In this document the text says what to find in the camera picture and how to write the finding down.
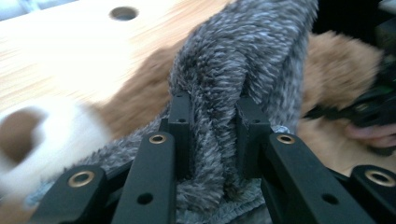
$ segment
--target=wooden table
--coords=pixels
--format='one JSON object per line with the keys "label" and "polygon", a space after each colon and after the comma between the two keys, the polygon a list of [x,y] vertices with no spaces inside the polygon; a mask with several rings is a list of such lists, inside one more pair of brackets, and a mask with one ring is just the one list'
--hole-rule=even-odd
{"label": "wooden table", "polygon": [[[230,0],[80,0],[0,22],[0,112],[43,96],[105,104],[156,49],[175,45]],[[117,7],[137,16],[118,21]],[[1,223],[32,211],[0,205]]]}

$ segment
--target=stuffed animal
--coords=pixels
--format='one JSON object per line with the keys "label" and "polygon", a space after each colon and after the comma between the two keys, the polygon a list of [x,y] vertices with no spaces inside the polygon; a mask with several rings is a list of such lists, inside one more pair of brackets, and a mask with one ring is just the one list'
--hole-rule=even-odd
{"label": "stuffed animal", "polygon": [[[358,39],[328,32],[311,35],[304,71],[302,116],[315,105],[351,105],[375,81],[382,52]],[[374,154],[363,142],[349,139],[345,119],[300,119],[298,135],[323,164],[349,175],[359,164],[372,164],[396,172],[396,155]]]}
{"label": "stuffed animal", "polygon": [[0,115],[0,195],[26,195],[111,140],[86,105],[43,98]]}

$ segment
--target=finger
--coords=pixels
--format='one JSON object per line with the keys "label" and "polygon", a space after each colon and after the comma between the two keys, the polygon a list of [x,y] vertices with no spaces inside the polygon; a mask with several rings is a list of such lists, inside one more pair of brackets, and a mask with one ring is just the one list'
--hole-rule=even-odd
{"label": "finger", "polygon": [[371,126],[367,128],[359,128],[353,124],[346,127],[346,135],[351,138],[365,139],[365,138],[380,138],[396,133],[396,124],[389,124],[384,126]]}
{"label": "finger", "polygon": [[396,146],[396,136],[389,135],[380,138],[374,138],[367,140],[366,143],[372,147],[395,147]]}

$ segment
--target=bolt hole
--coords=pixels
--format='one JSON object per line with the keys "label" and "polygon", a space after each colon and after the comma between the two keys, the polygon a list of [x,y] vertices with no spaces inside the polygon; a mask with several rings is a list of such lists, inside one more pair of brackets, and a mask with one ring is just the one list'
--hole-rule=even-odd
{"label": "bolt hole", "polygon": [[137,11],[132,7],[116,7],[111,10],[110,16],[116,21],[131,21],[136,18]]}
{"label": "bolt hole", "polygon": [[95,174],[92,171],[81,171],[72,175],[68,181],[68,184],[72,188],[79,188],[89,184]]}
{"label": "bolt hole", "polygon": [[137,197],[137,202],[142,204],[142,205],[146,205],[152,202],[152,194],[150,193],[144,193],[144,194],[140,194],[139,197]]}
{"label": "bolt hole", "polygon": [[292,137],[290,137],[288,135],[285,135],[285,134],[279,135],[276,139],[279,142],[283,143],[283,144],[293,144],[293,143],[295,143],[294,138],[292,138]]}
{"label": "bolt hole", "polygon": [[368,170],[364,174],[369,180],[373,181],[377,185],[390,188],[396,186],[395,179],[385,173],[376,170]]}
{"label": "bolt hole", "polygon": [[322,194],[322,199],[326,203],[338,204],[338,199],[331,194]]}
{"label": "bolt hole", "polygon": [[156,134],[156,135],[151,136],[149,141],[152,144],[160,144],[160,143],[163,143],[164,141],[166,141],[166,137],[161,134]]}

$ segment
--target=brown plush toy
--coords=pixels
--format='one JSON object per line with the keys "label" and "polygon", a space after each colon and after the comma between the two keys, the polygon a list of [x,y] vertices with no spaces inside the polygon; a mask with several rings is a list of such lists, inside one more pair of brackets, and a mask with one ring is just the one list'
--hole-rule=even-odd
{"label": "brown plush toy", "polygon": [[[304,73],[302,116],[316,104],[345,108],[375,81],[381,61],[379,49],[357,39],[328,32],[311,35]],[[374,154],[363,142],[346,137],[345,119],[300,119],[298,135],[325,166],[349,175],[359,164],[396,172],[396,155]]]}

